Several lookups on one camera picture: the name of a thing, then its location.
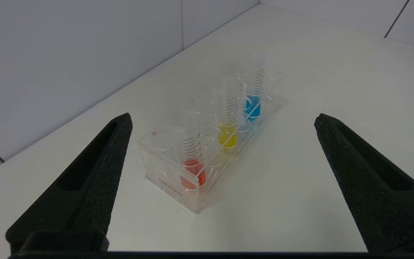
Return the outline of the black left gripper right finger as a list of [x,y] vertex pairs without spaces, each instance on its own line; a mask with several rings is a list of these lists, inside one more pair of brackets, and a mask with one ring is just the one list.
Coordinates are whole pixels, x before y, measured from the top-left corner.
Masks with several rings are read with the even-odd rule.
[[414,179],[340,120],[315,129],[368,252],[414,252]]

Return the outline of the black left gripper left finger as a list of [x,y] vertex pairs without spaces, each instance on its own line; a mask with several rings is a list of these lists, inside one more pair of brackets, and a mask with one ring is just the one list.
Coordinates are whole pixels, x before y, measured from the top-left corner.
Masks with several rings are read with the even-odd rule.
[[112,119],[8,228],[12,254],[87,253],[106,238],[133,130],[130,114]]

